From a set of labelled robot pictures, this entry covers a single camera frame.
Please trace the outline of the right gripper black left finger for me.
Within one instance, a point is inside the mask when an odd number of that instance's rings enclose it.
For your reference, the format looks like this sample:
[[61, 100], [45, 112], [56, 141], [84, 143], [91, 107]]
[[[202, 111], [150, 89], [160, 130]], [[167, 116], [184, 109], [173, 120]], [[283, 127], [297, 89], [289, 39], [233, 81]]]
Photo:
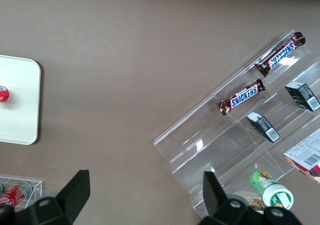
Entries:
[[79, 170], [54, 197], [37, 200], [14, 216], [16, 225], [72, 225], [90, 197], [90, 172]]

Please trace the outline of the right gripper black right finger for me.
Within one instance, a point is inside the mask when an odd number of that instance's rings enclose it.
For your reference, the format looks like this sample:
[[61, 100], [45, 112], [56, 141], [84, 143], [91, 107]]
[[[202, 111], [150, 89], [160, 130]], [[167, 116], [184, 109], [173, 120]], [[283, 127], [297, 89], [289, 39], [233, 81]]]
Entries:
[[263, 214], [238, 198], [229, 198], [211, 171], [203, 173], [203, 199], [208, 216], [201, 225], [300, 225], [289, 210], [267, 207]]

